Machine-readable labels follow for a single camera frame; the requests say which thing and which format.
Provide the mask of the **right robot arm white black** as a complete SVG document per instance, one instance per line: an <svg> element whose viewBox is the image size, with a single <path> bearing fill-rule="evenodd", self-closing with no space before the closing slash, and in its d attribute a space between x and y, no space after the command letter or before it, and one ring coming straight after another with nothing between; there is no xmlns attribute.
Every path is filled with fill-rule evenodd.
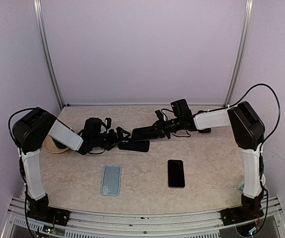
<svg viewBox="0 0 285 238"><path fill-rule="evenodd" d="M265 126L260 117L246 101L196 114L192 114L184 99L172 102L171 107L175 118L164 119L163 113L156 110L158 120L142 128L143 138L170 138L180 130L208 133L213 127L231 127L244 161L244 187L237 215L242 220L250 219L261 208L266 182L263 162Z"/></svg>

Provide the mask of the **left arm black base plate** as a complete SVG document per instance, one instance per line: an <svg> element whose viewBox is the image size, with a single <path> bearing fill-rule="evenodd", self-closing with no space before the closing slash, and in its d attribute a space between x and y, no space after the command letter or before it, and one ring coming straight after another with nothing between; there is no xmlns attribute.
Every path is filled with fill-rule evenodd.
<svg viewBox="0 0 285 238"><path fill-rule="evenodd" d="M29 210L27 217L53 225L67 226L71 212L66 209L47 207L45 211Z"/></svg>

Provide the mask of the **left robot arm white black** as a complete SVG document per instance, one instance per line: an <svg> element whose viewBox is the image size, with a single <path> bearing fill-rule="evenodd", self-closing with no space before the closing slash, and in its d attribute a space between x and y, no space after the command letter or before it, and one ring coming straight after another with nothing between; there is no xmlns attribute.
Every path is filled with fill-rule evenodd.
<svg viewBox="0 0 285 238"><path fill-rule="evenodd" d="M89 118L85 129L76 133L55 115L40 108L27 108L27 114L14 125L9 125L9 133L18 149L22 176L27 188L26 198L34 205L34 213L46 221L53 216L53 209L42 183L40 152L46 137L51 137L63 146L81 155L92 154L94 148L109 151L131 134L121 127L111 129L111 119L102 121Z"/></svg>

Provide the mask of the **dark blue phone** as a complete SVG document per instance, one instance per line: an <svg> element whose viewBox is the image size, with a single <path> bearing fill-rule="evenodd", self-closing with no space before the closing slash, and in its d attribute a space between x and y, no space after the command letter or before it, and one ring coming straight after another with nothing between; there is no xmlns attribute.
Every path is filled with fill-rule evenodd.
<svg viewBox="0 0 285 238"><path fill-rule="evenodd" d="M133 141L144 141L144 140L153 140L153 139L160 139L157 133L146 133L144 132L144 127L135 128L132 131Z"/></svg>

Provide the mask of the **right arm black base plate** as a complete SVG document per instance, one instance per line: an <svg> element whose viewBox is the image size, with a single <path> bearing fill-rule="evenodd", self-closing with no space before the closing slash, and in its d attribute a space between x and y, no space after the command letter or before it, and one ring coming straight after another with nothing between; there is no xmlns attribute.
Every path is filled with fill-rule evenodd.
<svg viewBox="0 0 285 238"><path fill-rule="evenodd" d="M220 216L224 226L254 220L258 217L263 217L263 215L264 212L262 208L245 211L241 206L226 208L220 211Z"/></svg>

